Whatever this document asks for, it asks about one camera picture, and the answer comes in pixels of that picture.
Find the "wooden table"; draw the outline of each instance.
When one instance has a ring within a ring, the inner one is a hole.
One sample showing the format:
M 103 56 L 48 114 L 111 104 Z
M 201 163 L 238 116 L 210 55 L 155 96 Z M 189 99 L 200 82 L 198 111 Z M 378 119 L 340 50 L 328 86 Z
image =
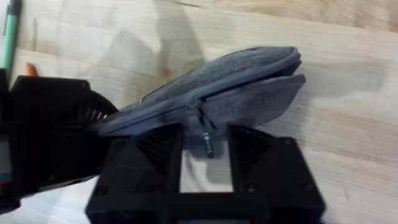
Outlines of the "wooden table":
M 296 46 L 303 55 L 299 72 L 308 82 L 285 115 L 259 128 L 298 139 L 328 204 L 327 222 L 397 223 L 395 5 L 25 0 L 14 74 L 31 62 L 42 76 L 87 79 L 124 106 L 228 52 Z M 231 190 L 226 159 L 207 161 L 186 152 L 182 173 L 184 191 Z M 93 184 L 26 199 L 0 223 L 88 223 L 83 209 Z

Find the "orange object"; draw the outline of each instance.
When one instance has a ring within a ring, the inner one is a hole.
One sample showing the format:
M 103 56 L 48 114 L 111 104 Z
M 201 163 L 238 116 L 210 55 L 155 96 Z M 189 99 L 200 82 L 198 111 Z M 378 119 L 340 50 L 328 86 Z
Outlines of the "orange object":
M 31 63 L 25 63 L 25 75 L 37 77 L 39 74 L 37 73 L 36 67 Z

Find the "zipper tab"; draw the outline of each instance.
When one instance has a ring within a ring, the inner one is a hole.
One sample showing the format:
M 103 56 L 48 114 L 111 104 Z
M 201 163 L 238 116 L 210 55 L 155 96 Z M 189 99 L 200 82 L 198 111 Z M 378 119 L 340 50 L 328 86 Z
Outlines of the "zipper tab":
M 213 149 L 213 143 L 211 142 L 210 132 L 217 130 L 217 127 L 211 122 L 203 110 L 200 108 L 201 100 L 196 100 L 187 105 L 188 115 L 193 117 L 194 123 L 198 123 L 201 126 L 202 138 L 205 142 L 205 151 L 208 158 L 213 158 L 215 156 L 215 152 Z

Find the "gray pouch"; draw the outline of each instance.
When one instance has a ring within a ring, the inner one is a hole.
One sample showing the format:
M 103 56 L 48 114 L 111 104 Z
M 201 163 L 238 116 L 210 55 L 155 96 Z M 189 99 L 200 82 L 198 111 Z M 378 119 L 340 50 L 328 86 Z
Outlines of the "gray pouch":
M 294 47 L 240 50 L 204 64 L 95 123 L 102 136 L 138 135 L 167 124 L 185 126 L 184 148 L 224 135 L 227 124 L 257 126 L 282 115 L 305 83 Z

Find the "pen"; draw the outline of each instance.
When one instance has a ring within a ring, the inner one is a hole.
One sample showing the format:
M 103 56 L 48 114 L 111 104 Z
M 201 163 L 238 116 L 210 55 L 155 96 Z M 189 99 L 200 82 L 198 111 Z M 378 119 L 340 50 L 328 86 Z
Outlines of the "pen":
M 14 46 L 16 44 L 18 18 L 21 14 L 21 0 L 10 0 L 7 7 L 6 24 L 4 25 L 4 46 L 2 50 L 2 62 L 0 68 L 7 71 L 8 80 L 10 80 L 12 61 L 14 59 Z

